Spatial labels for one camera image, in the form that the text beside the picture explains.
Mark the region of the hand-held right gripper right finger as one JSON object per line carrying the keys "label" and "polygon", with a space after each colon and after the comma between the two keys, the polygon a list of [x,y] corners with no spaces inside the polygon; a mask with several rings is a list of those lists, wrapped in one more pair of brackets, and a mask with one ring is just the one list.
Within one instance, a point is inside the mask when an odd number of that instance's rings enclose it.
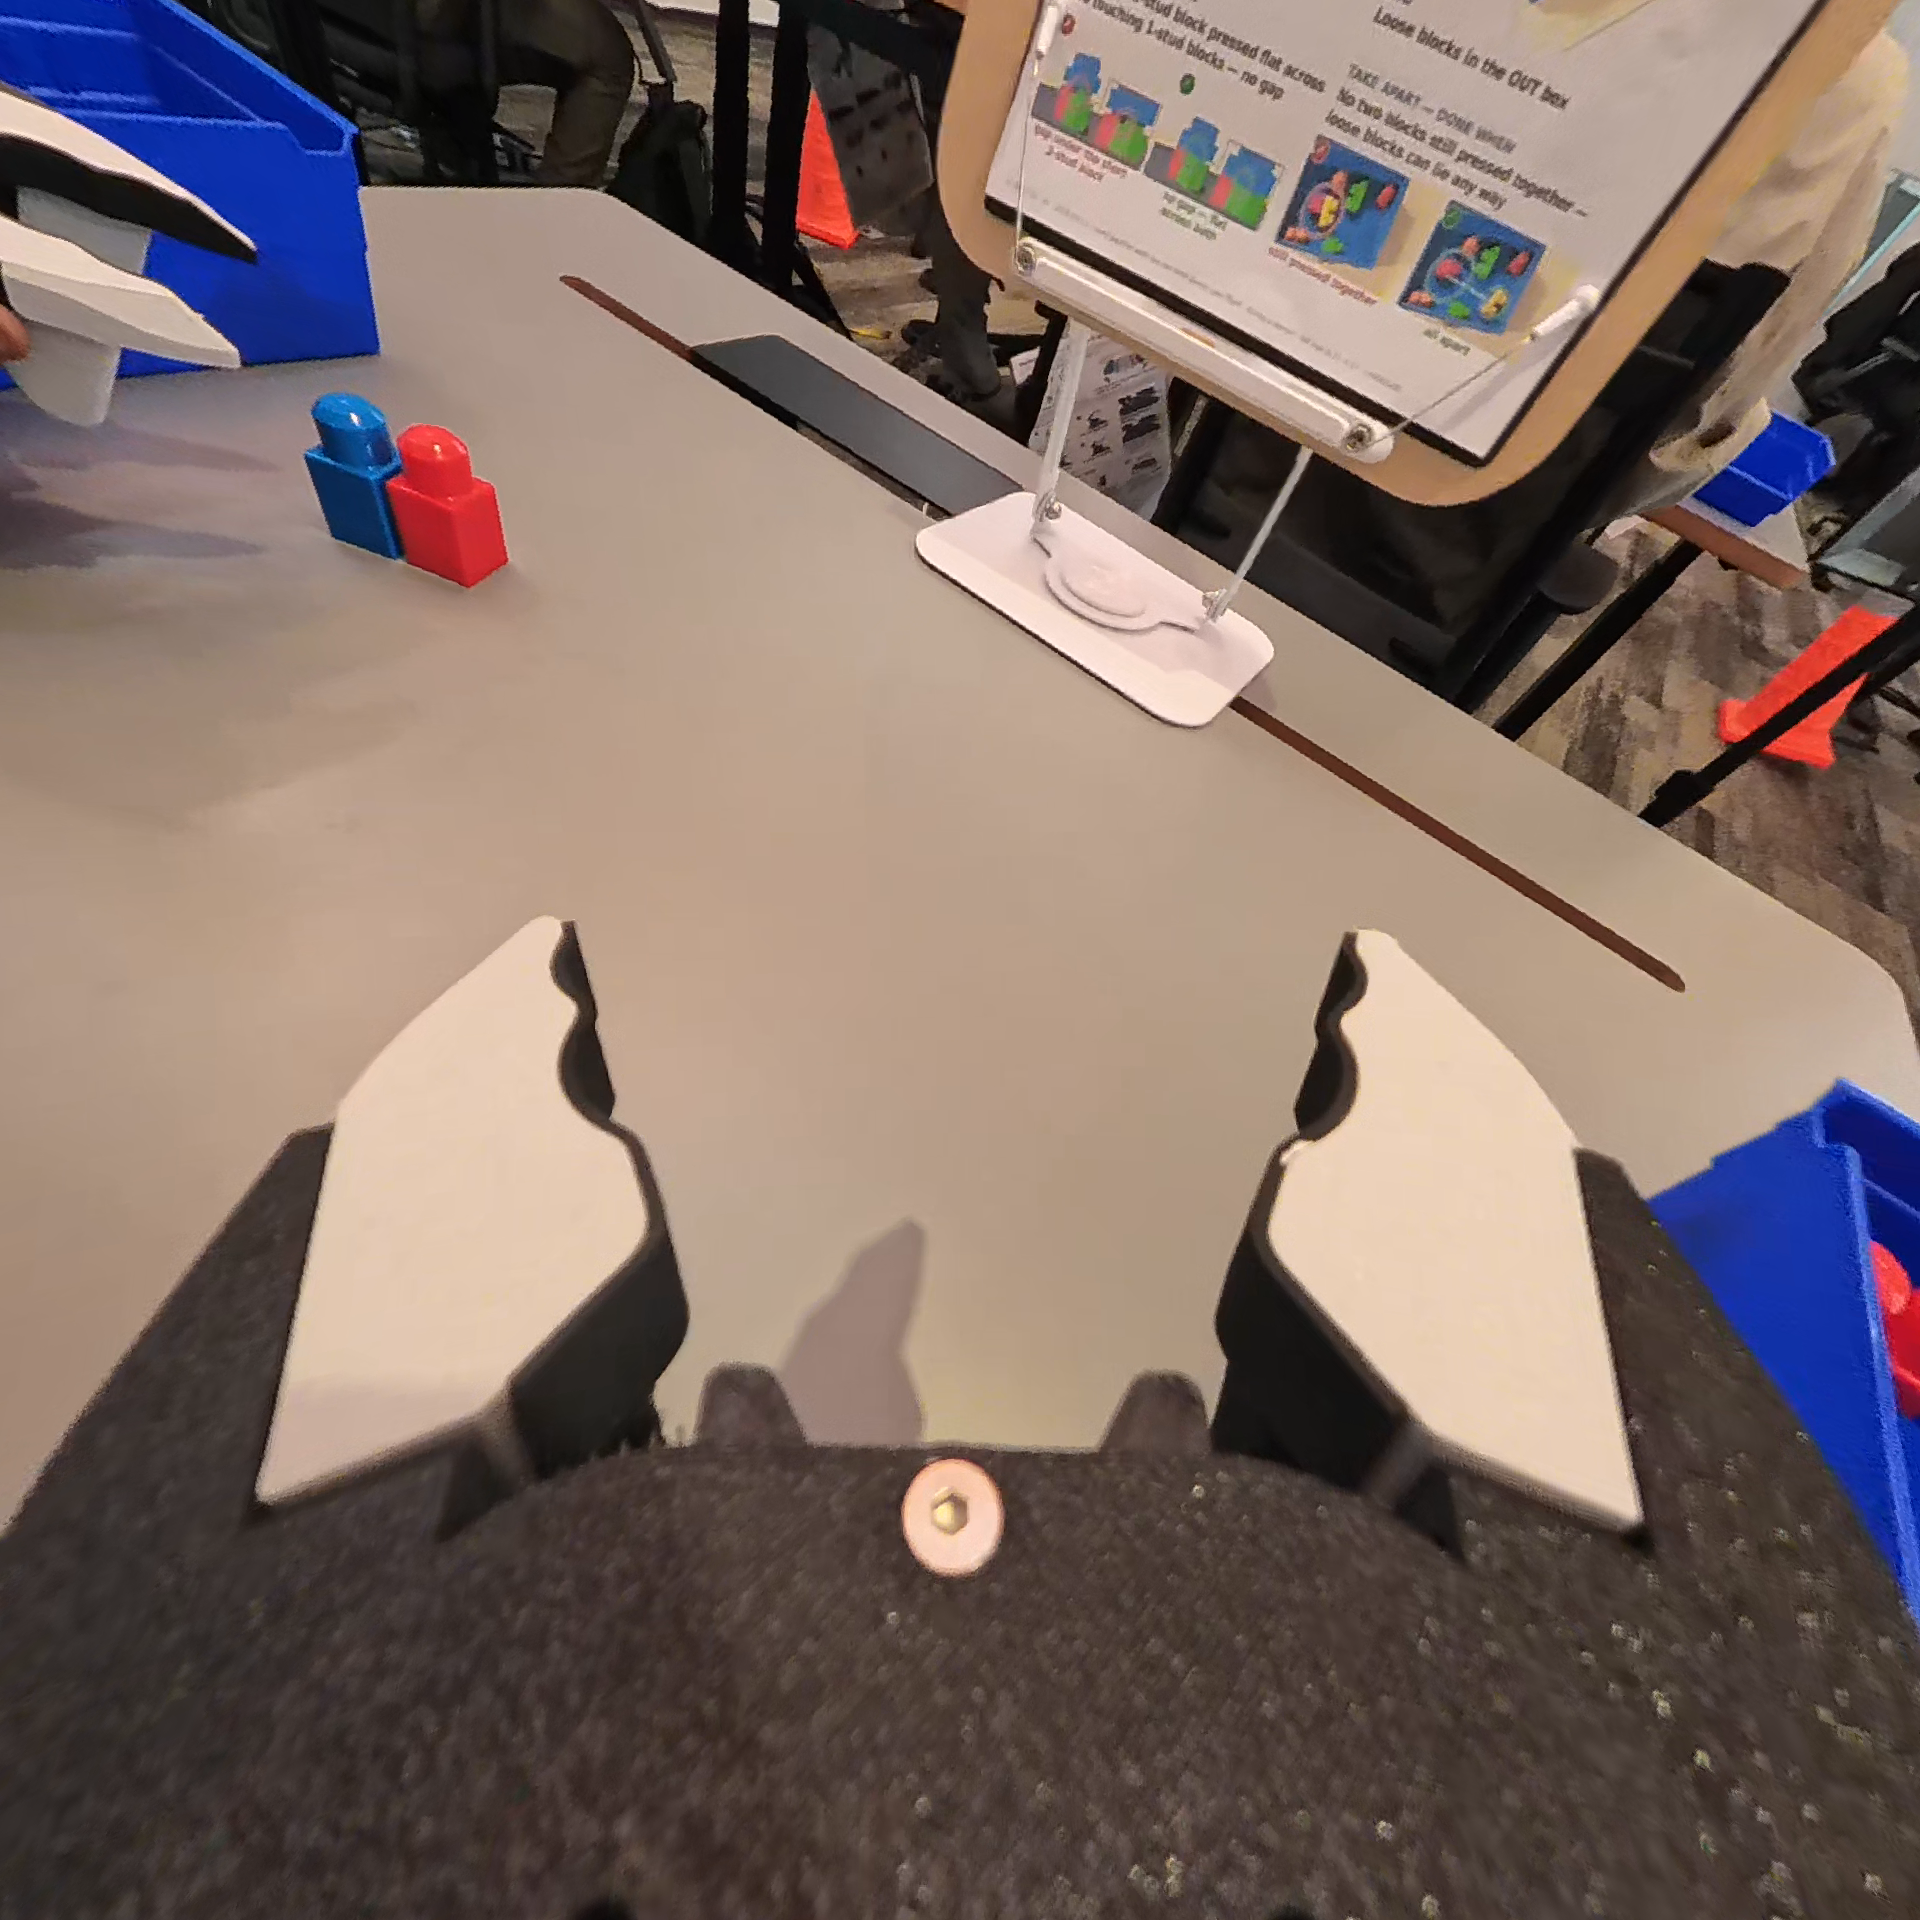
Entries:
{"label": "hand-held right gripper right finger", "polygon": [[1452,1526],[1485,1475],[1644,1525],[1579,1142],[1390,935],[1336,946],[1215,1308],[1211,1443]]}

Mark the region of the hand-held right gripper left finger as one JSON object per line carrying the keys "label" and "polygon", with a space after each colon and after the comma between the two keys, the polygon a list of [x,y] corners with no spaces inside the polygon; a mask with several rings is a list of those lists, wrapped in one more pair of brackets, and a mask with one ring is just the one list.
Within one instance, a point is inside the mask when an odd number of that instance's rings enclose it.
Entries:
{"label": "hand-held right gripper left finger", "polygon": [[523,925],[375,1053],[310,1222],[264,1508],[438,1448],[530,1483],[663,1431],[684,1284],[573,925]]}

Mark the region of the blue one-stud mega block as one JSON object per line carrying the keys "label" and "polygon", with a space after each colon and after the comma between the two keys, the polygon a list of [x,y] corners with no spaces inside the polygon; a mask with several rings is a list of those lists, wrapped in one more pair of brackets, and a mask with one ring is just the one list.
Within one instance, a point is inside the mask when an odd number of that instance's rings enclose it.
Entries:
{"label": "blue one-stud mega block", "polygon": [[401,471],[384,413],[350,392],[317,396],[310,404],[317,444],[306,447],[327,535],[388,561],[401,559],[388,481]]}

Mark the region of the white printed paper sheet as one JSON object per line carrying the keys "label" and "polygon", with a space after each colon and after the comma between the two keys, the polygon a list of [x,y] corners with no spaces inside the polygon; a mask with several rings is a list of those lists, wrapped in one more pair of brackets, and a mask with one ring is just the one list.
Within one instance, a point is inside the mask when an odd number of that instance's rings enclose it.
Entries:
{"label": "white printed paper sheet", "polygon": [[1148,518],[1169,478],[1169,373],[1110,337],[1089,333],[1061,468]]}

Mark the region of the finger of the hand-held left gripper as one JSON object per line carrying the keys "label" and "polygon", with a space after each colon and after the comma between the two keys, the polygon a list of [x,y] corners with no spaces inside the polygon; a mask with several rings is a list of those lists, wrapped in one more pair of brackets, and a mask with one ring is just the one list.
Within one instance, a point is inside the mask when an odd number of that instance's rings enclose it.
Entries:
{"label": "finger of the hand-held left gripper", "polygon": [[242,364],[239,348],[178,293],[67,238],[5,238],[5,296],[28,337],[14,385],[72,427],[109,417],[124,351],[193,367]]}
{"label": "finger of the hand-held left gripper", "polygon": [[193,192],[5,86],[5,271],[144,279],[153,238],[256,267],[256,243]]}

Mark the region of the orange traffic cone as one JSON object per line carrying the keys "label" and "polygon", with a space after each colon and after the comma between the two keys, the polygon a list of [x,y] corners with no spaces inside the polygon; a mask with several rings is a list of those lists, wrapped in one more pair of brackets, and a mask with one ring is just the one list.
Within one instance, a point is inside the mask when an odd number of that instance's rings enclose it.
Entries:
{"label": "orange traffic cone", "polygon": [[793,228],[800,238],[829,244],[837,251],[850,251],[858,243],[858,223],[851,222],[829,118],[820,96],[812,90],[805,103],[800,128]]}

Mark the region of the red two-stud mega block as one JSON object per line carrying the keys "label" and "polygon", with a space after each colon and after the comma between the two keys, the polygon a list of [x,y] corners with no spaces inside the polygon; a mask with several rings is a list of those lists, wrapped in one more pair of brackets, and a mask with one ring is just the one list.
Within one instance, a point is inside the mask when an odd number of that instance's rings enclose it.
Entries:
{"label": "red two-stud mega block", "polygon": [[1881,1339],[1887,1339],[1887,1366],[1892,1380],[1897,1412],[1905,1420],[1918,1420],[1918,1284],[1905,1276],[1905,1266],[1881,1245],[1871,1240],[1870,1268],[1879,1291],[1879,1315],[1881,1315]]}

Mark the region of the black tripod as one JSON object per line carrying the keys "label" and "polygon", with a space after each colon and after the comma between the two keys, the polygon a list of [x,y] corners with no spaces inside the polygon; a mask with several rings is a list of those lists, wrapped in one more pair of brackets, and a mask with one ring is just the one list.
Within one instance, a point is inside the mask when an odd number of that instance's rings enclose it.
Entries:
{"label": "black tripod", "polygon": [[1757,694],[1714,710],[1718,752],[1697,771],[1678,771],[1662,779],[1640,818],[1667,827],[1767,752],[1796,768],[1832,768],[1832,735],[1852,699],[1903,675],[1914,661],[1918,599],[1897,617],[1876,610],[1837,613]]}

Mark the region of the red one-stud mega block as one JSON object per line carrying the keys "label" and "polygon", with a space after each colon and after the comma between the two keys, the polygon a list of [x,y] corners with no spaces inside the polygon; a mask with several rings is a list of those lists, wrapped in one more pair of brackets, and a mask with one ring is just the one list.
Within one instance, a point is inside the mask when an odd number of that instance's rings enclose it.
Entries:
{"label": "red one-stud mega block", "polygon": [[384,481],[401,559],[456,587],[507,566],[498,489],[472,468],[468,441],[438,424],[396,435],[398,468]]}

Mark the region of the dark backpack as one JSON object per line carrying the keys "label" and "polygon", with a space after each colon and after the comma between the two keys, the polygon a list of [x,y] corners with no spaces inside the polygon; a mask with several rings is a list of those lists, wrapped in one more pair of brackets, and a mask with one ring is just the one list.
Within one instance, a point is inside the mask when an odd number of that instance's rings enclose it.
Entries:
{"label": "dark backpack", "polygon": [[670,86],[653,86],[604,192],[705,248],[713,230],[705,107],[680,100]]}

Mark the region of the printed instruction sheet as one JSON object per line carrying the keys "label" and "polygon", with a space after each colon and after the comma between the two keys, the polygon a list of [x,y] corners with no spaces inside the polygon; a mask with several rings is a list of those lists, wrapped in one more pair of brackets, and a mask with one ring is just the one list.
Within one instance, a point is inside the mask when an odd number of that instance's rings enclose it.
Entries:
{"label": "printed instruction sheet", "polygon": [[1819,13],[1055,4],[982,200],[1485,468]]}

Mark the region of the black flat panel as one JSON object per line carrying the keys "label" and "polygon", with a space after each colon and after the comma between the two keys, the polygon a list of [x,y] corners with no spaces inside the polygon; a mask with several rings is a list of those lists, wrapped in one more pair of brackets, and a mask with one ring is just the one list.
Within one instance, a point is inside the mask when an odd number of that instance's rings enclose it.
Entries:
{"label": "black flat panel", "polygon": [[933,518],[964,513],[1019,489],[999,468],[783,337],[697,345],[692,364]]}

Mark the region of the white metal book stand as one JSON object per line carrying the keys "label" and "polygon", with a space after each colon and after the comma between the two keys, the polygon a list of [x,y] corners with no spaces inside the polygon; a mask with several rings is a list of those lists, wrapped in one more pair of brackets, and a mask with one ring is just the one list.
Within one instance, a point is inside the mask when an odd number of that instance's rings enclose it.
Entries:
{"label": "white metal book stand", "polygon": [[[1544,341],[1581,330],[1604,286],[1536,321],[1456,328],[1452,296],[1388,303],[1285,243],[1277,148],[1335,122],[1347,28],[1311,23],[1297,63],[1239,23],[1280,4],[969,4],[948,82],[938,187],[964,255],[1069,318],[1063,396],[1040,478],[1014,503],[922,535],[922,559],[1049,651],[1174,725],[1208,725],[1268,666],[1272,642],[1230,599],[1314,455],[1397,478],[1427,420],[1451,444],[1518,388]],[[1291,468],[1240,566],[1200,588],[1061,499],[1061,455],[1089,333],[1291,435]]]}

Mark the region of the instruction sheet on board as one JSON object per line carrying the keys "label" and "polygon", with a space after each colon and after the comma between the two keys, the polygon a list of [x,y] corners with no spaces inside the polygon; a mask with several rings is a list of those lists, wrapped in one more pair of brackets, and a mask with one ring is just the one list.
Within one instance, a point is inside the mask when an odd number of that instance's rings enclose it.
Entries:
{"label": "instruction sheet on board", "polygon": [[938,187],[1005,286],[1373,488],[1510,488],[1897,4],[972,4]]}

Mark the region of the blue plastic bin with blocks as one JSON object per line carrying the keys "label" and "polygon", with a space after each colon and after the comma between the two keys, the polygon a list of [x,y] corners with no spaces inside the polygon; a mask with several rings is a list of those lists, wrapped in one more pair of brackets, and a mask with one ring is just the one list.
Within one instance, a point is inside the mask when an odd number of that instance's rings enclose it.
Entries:
{"label": "blue plastic bin with blocks", "polygon": [[1881,1240],[1918,1284],[1918,1119],[1837,1081],[1654,1197],[1654,1216],[1772,1377],[1918,1611],[1918,1420],[1897,1412]]}

